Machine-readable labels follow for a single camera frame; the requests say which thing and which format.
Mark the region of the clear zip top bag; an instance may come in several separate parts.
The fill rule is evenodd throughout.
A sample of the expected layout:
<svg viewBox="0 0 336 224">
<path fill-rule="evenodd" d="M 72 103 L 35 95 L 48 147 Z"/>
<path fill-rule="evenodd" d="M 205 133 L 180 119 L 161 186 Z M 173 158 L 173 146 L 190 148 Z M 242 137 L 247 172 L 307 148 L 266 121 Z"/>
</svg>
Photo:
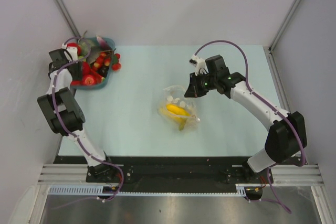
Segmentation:
<svg viewBox="0 0 336 224">
<path fill-rule="evenodd" d="M 196 103 L 191 98 L 185 98 L 186 89 L 173 85 L 163 89 L 158 106 L 158 113 L 179 131 L 196 130 L 200 123 Z"/>
</svg>

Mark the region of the yellow banana bunch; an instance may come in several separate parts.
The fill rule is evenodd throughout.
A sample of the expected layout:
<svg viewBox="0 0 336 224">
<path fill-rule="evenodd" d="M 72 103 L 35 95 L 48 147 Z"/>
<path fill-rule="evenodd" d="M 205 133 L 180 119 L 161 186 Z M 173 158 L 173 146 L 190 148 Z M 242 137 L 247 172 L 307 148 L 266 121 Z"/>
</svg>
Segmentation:
<svg viewBox="0 0 336 224">
<path fill-rule="evenodd" d="M 180 131 L 184 129 L 187 120 L 191 116 L 184 108 L 174 104 L 167 104 L 165 107 L 159 108 L 159 112 L 167 119 L 177 123 Z"/>
</svg>

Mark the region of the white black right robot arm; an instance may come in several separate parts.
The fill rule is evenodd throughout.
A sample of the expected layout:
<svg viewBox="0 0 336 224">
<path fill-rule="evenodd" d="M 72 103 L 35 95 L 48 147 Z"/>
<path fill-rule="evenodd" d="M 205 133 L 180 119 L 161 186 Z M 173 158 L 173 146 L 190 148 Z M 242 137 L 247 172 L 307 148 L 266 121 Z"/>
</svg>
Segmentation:
<svg viewBox="0 0 336 224">
<path fill-rule="evenodd" d="M 248 166 L 242 169 L 245 181 L 254 183 L 261 177 L 262 170 L 286 161 L 307 146 L 302 114 L 271 104 L 248 85 L 246 77 L 238 72 L 230 73 L 222 56 L 204 60 L 193 55 L 190 63 L 195 71 L 190 73 L 186 98 L 200 98 L 216 90 L 246 108 L 268 132 L 264 148 L 250 157 Z"/>
</svg>

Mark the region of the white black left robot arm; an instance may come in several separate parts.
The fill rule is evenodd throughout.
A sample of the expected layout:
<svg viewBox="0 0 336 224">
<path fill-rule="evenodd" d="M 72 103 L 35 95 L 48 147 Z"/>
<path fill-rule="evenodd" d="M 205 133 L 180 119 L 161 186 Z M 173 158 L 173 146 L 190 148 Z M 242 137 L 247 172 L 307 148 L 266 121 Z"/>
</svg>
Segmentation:
<svg viewBox="0 0 336 224">
<path fill-rule="evenodd" d="M 86 121 L 71 90 L 71 83 L 82 78 L 82 62 L 76 53 L 61 48 L 49 52 L 50 86 L 45 95 L 37 99 L 50 129 L 69 138 L 81 150 L 87 161 L 88 183 L 109 183 L 121 179 L 106 153 L 89 138 L 84 127 Z"/>
</svg>

